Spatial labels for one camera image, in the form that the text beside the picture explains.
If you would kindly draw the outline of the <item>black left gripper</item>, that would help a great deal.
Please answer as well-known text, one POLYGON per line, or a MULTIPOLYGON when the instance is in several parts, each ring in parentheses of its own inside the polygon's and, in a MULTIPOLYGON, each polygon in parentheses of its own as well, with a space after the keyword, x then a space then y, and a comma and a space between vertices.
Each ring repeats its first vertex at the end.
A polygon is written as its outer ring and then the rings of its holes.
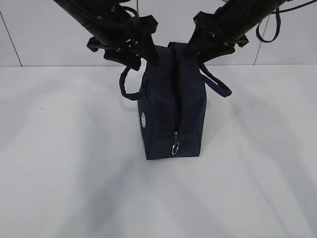
POLYGON ((104 49, 104 59, 139 70, 141 58, 147 62, 158 65, 159 54, 152 39, 156 32, 158 22, 153 16, 139 17, 138 15, 127 19, 124 23, 97 22, 90 27, 93 37, 89 39, 87 47, 96 52, 104 49), (137 51, 138 55, 125 52, 129 49, 137 51))

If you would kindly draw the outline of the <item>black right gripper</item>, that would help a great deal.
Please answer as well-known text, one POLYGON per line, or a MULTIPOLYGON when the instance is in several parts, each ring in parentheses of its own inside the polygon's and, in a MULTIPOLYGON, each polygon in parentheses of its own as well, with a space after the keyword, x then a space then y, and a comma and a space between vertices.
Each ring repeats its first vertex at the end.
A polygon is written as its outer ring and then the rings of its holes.
POLYGON ((213 14, 200 11, 193 20, 195 30, 186 45, 185 54, 187 57, 197 57, 200 63, 233 54, 236 45, 242 48, 249 43, 246 35, 238 39, 229 37, 213 14))

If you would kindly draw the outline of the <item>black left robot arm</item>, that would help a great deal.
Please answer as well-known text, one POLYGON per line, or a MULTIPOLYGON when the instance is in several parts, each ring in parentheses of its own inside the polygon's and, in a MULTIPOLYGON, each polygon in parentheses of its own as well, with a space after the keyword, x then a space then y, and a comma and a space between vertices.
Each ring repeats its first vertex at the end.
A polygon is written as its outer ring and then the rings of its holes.
POLYGON ((103 49, 104 59, 134 70, 139 70, 142 59, 159 63, 152 38, 158 22, 152 15, 140 16, 122 0, 57 0, 56 4, 92 35, 87 48, 103 49))

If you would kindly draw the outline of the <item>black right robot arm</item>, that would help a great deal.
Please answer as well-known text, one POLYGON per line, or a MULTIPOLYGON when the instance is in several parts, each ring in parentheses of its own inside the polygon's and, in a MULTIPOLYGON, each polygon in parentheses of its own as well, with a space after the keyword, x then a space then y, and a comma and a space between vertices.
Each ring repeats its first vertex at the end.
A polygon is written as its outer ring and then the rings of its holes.
POLYGON ((280 32, 280 14, 293 11, 315 3, 311 0, 293 8, 280 10, 284 0, 228 0, 215 13, 200 11, 194 18, 195 30, 186 45, 185 54, 205 63, 212 59, 230 55, 235 52, 235 46, 244 47, 249 40, 246 33, 256 27, 256 35, 261 42, 268 43, 260 33, 260 23, 267 16, 276 16, 276 33, 280 32))

